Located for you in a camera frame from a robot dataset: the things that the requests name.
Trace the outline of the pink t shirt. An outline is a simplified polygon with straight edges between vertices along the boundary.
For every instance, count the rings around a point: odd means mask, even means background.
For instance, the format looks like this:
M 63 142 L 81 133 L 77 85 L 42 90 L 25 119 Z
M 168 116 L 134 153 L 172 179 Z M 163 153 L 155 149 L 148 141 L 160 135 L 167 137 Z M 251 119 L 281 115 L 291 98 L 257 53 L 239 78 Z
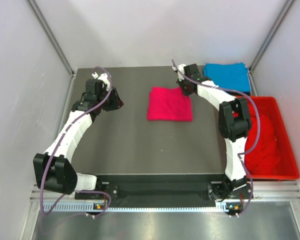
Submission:
M 193 120 L 190 97 L 177 88 L 154 86 L 149 93 L 146 119 L 148 121 L 191 122 Z

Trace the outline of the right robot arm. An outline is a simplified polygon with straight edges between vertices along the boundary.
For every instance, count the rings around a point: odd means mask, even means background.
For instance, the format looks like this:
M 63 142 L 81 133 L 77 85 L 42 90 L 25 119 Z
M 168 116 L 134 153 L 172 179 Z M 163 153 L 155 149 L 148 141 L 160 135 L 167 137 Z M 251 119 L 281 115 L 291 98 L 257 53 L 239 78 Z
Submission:
M 178 74 L 176 82 L 185 96 L 195 94 L 218 110 L 218 130 L 226 146 L 226 167 L 221 186 L 211 186 L 209 195 L 218 202 L 235 198 L 247 186 L 242 153 L 252 128 L 248 101 L 220 89 L 210 78 L 201 75 L 196 64 L 173 64 L 172 69 Z

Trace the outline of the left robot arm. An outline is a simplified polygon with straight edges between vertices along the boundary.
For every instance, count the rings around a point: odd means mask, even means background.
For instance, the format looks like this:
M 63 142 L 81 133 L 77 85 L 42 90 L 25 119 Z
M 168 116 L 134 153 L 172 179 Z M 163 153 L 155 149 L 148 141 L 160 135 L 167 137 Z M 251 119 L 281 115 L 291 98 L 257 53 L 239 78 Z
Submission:
M 71 162 L 76 148 L 101 111 L 114 111 L 124 105 L 111 78 L 103 73 L 85 83 L 85 91 L 71 108 L 68 119 L 54 142 L 33 158 L 35 179 L 41 191 L 70 195 L 86 191 L 99 198 L 104 191 L 92 174 L 77 173 Z

